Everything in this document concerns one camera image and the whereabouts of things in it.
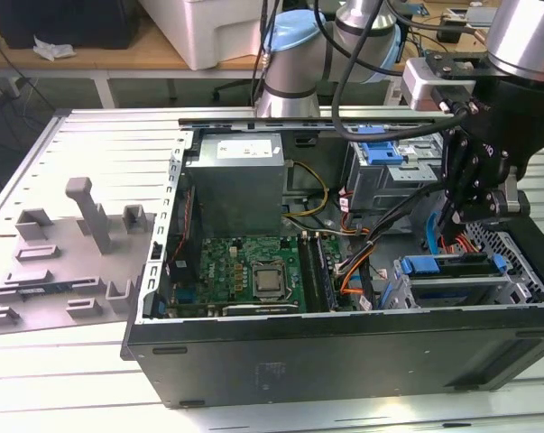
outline aluminum work table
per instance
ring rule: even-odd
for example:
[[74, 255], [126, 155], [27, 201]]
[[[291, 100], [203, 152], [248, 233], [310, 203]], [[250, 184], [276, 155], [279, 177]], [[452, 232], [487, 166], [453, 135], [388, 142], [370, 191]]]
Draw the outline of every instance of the aluminum work table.
[[[369, 118], [401, 107], [347, 107]], [[162, 176], [180, 118], [251, 116], [244, 108], [77, 110], [54, 117], [0, 195], [0, 274], [24, 208], [78, 217], [67, 179], [89, 176], [107, 213], [161, 204]], [[544, 151], [521, 182], [544, 233]], [[398, 396], [167, 410], [135, 362], [119, 357], [125, 322], [0, 335], [1, 431], [544, 431], [544, 358], [496, 392]]]

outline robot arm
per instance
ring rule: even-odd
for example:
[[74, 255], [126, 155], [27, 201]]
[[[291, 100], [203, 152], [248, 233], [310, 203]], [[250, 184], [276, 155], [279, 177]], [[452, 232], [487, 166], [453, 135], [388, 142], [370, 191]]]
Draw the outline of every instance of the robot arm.
[[[334, 23], [325, 24], [334, 41], [348, 52], [357, 44], [375, 0], [348, 0]], [[384, 5], [378, 12], [370, 38], [359, 59], [389, 68], [400, 45], [400, 29]], [[272, 36], [272, 60], [265, 70], [263, 95], [257, 104], [258, 117], [314, 117], [319, 115], [317, 83], [338, 82], [348, 58], [332, 48], [319, 34], [311, 11], [291, 11], [276, 19]], [[355, 65], [349, 81], [365, 83], [382, 79], [372, 70]]]
[[467, 104], [471, 115], [444, 132], [438, 220], [449, 240], [462, 223], [528, 215], [517, 188], [532, 155], [544, 148], [544, 1], [503, 2], [487, 53], [432, 53], [409, 60], [402, 90], [413, 109]]
[[[348, 52], [363, 43], [357, 60], [386, 66], [395, 42], [390, 2], [348, 0], [329, 29], [333, 39]], [[367, 38], [359, 36], [378, 6], [373, 32]], [[258, 116], [317, 115], [319, 80], [339, 81], [341, 90], [342, 81], [365, 82], [373, 76], [371, 70], [354, 64], [349, 76], [340, 78], [350, 60], [332, 50], [321, 35], [304, 39], [275, 47]], [[438, 224], [448, 241], [459, 235], [464, 223], [528, 215], [530, 204], [517, 182], [530, 157], [544, 148], [544, 0], [503, 2], [486, 47], [482, 54], [430, 53], [408, 61], [402, 78], [406, 100], [415, 110], [440, 108], [455, 115], [441, 125], [366, 135], [351, 133], [334, 119], [337, 131], [352, 142], [400, 140], [444, 129], [446, 202]], [[332, 113], [338, 108], [335, 103]]]

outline black computer case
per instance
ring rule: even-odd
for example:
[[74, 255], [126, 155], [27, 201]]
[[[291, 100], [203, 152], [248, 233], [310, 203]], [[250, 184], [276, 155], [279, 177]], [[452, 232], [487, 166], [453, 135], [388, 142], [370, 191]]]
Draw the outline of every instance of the black computer case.
[[121, 50], [139, 26], [137, 0], [0, 0], [0, 33], [10, 48], [39, 40]]

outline motherboard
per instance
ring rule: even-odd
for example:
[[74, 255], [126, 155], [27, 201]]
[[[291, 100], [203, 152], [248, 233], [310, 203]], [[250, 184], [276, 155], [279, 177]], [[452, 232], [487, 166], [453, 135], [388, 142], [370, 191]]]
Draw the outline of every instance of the motherboard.
[[[334, 264], [341, 259], [338, 240], [319, 239], [321, 263], [332, 278]], [[308, 240], [296, 236], [208, 238], [201, 245], [199, 278], [195, 285], [174, 285], [171, 311], [177, 317], [253, 314], [257, 308], [275, 313], [306, 313], [304, 292], [310, 274], [305, 267], [322, 264], [301, 262]], [[335, 297], [332, 281], [325, 291]]]

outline white storage box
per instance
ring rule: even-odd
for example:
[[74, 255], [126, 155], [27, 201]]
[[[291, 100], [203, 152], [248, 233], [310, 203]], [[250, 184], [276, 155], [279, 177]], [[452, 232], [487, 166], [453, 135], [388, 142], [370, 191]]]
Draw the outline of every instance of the white storage box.
[[[263, 0], [140, 0], [163, 34], [193, 69], [256, 55]], [[268, 0], [268, 17], [273, 0]]]

